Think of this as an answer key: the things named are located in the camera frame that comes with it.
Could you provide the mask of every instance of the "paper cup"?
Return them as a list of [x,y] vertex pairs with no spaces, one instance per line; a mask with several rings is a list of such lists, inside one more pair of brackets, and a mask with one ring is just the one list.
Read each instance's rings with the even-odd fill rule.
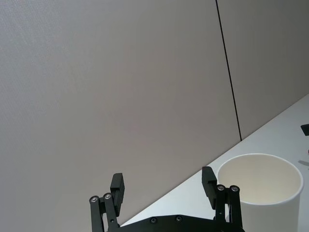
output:
[[218,182],[240,187],[242,224],[246,232],[297,232],[300,171],[267,154],[246,154],[223,163]]

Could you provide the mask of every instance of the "table surface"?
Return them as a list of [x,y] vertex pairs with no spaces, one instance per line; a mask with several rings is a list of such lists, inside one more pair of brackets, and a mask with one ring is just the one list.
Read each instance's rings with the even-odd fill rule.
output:
[[[226,160],[248,153],[272,154],[293,163],[305,183],[298,232],[309,231],[309,136],[305,136],[300,127],[304,124],[309,124],[309,94],[208,165],[216,173]],[[214,211],[201,184],[201,174],[202,171],[197,172],[123,225],[152,216],[175,214],[212,219]]]

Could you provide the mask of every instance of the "black object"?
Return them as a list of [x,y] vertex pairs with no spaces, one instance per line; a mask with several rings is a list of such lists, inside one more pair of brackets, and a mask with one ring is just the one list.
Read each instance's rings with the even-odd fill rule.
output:
[[309,135],[309,124],[302,125],[300,127],[303,130],[303,133],[305,134],[305,136],[308,136]]
[[[125,185],[122,173],[113,175],[111,192],[90,198],[92,232],[104,232],[102,215],[106,213],[109,232],[244,232],[242,228],[239,187],[217,185],[211,167],[202,169],[202,185],[215,210],[213,220],[185,215],[150,217],[123,227],[117,223]],[[229,222],[225,221],[225,204],[229,206]]]

